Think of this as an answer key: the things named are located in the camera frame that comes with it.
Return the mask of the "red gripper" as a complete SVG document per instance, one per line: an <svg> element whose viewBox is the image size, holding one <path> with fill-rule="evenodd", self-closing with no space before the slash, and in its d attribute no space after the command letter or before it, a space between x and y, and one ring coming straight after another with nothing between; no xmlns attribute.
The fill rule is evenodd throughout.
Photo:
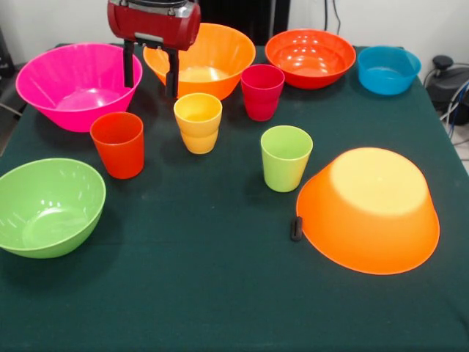
<svg viewBox="0 0 469 352"><path fill-rule="evenodd" d="M166 95L176 98L179 82L179 51L187 51L195 42L201 23L201 8L193 1L110 1L107 3L111 31L124 40L124 85L134 87L134 43L165 47L169 71Z"/></svg>

